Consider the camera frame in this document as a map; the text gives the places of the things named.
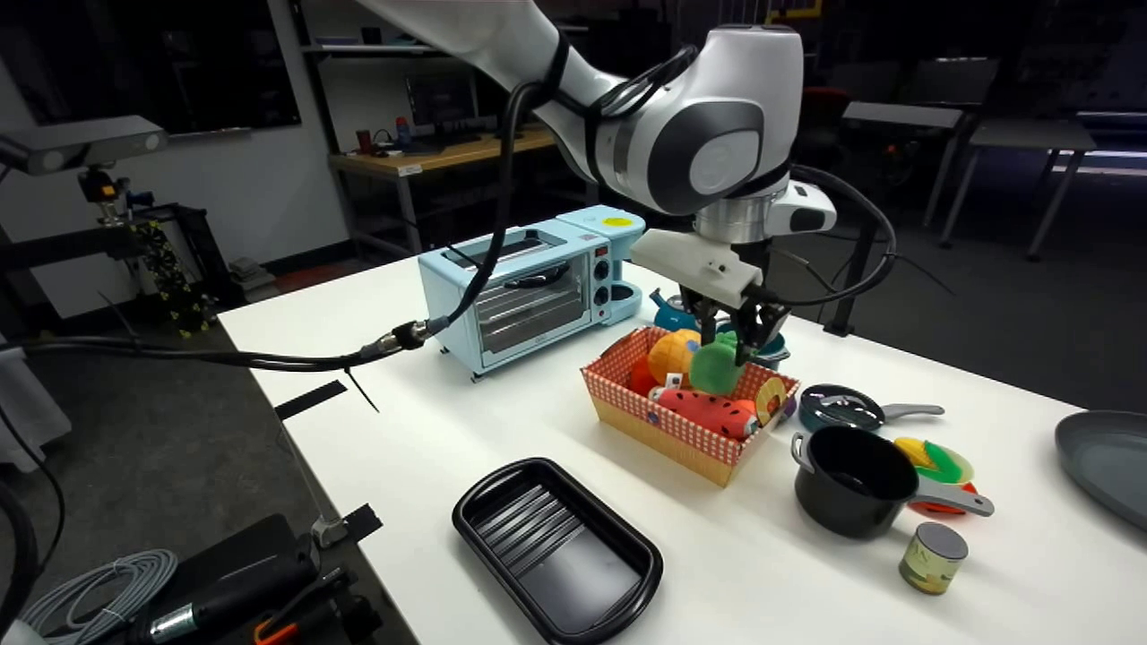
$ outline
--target black frying pan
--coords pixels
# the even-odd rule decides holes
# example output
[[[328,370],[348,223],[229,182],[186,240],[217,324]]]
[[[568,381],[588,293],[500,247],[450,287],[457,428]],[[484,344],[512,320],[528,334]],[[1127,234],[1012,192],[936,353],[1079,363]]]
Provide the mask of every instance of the black frying pan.
[[[906,415],[942,415],[939,404],[877,404],[859,390],[818,382],[801,394],[801,424],[815,433],[822,425],[881,428],[881,424]]]

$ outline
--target pot handle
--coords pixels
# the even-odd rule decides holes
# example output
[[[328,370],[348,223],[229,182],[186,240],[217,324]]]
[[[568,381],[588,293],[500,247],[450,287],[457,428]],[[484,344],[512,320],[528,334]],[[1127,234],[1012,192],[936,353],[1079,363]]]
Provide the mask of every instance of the pot handle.
[[[887,420],[942,415],[942,404],[881,404]]]
[[[794,433],[789,450],[794,450],[794,463],[801,463],[802,468],[818,471],[818,468],[815,468],[815,457],[810,457],[810,437],[815,437],[815,433]]]
[[[974,513],[974,516],[994,516],[997,513],[997,506],[986,494],[967,494],[961,488],[945,488],[945,483],[936,483],[928,475],[919,475],[914,501],[942,501],[942,506],[956,506],[956,508]]]

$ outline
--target frying pan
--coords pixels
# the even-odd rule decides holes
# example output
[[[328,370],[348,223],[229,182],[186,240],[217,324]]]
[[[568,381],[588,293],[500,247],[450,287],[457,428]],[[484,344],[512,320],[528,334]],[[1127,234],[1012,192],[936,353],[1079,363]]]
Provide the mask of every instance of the frying pan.
[[[1084,494],[1147,532],[1147,415],[1095,408],[1059,424],[1063,468]]]
[[[818,433],[822,425],[853,425],[865,433],[881,428],[906,415],[942,415],[942,404],[877,404],[859,390],[818,382],[801,394],[801,424]]]

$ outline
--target wicker basket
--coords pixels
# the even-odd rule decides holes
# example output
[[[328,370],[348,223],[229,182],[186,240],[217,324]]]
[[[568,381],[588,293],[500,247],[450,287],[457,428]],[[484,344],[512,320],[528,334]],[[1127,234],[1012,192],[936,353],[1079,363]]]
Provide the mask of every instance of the wicker basket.
[[[601,351],[592,365],[582,370],[583,388],[606,425],[630,433],[636,440],[679,457],[683,465],[724,488],[736,475],[736,465],[744,463],[744,456],[765,433],[730,440],[628,390],[625,382],[630,365],[646,357],[661,338],[663,328],[654,328],[654,324],[628,334],[611,351]],[[796,381],[772,371],[765,365],[747,365],[747,375],[736,394],[757,402],[760,388],[775,388],[772,420],[765,420],[765,425],[775,425],[783,415],[794,413]]]

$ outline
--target baking tray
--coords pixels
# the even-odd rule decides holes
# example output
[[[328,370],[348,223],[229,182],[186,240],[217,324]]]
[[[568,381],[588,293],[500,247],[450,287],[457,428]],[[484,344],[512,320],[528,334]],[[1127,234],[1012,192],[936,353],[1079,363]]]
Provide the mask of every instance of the baking tray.
[[[606,641],[657,594],[663,557],[549,457],[473,483],[457,530],[532,616],[546,641]]]
[[[1053,428],[1063,465],[1098,506],[1147,530],[1147,415],[1079,413]]]

